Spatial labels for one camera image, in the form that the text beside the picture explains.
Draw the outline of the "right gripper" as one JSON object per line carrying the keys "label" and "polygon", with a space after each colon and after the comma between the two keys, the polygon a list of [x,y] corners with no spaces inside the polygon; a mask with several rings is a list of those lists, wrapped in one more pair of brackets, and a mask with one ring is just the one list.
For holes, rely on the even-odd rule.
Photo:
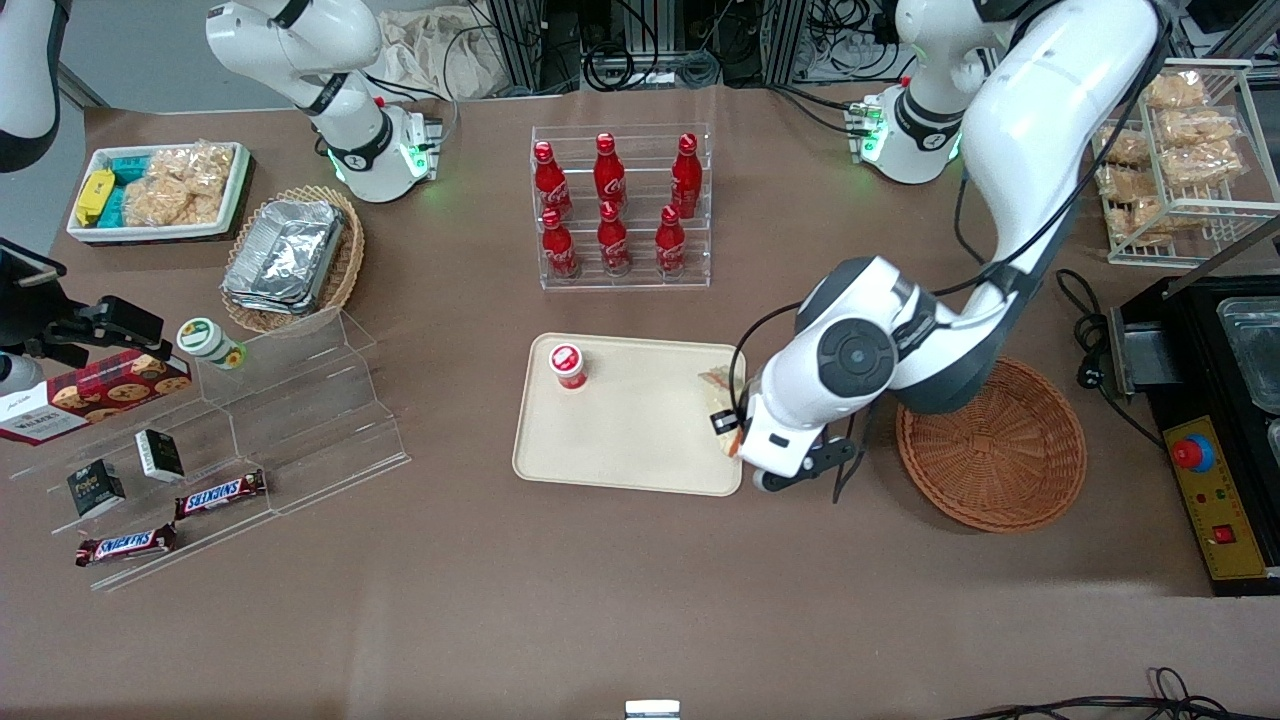
{"label": "right gripper", "polygon": [[77,304],[60,320],[60,334],[41,334],[67,304],[60,286],[67,268],[6,238],[1,238],[1,246],[4,352],[84,368],[90,361],[84,345],[125,348],[166,345],[160,316],[116,296],[102,296],[93,305]]}

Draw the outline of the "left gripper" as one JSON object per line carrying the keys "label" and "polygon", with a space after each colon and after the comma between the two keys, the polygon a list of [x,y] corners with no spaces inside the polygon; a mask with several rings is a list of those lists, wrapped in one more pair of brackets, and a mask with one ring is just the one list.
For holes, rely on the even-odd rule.
{"label": "left gripper", "polygon": [[[756,469],[795,477],[836,410],[837,397],[818,380],[756,378],[748,387],[748,429],[740,456]],[[731,407],[712,413],[710,425],[717,436],[740,429]]]}

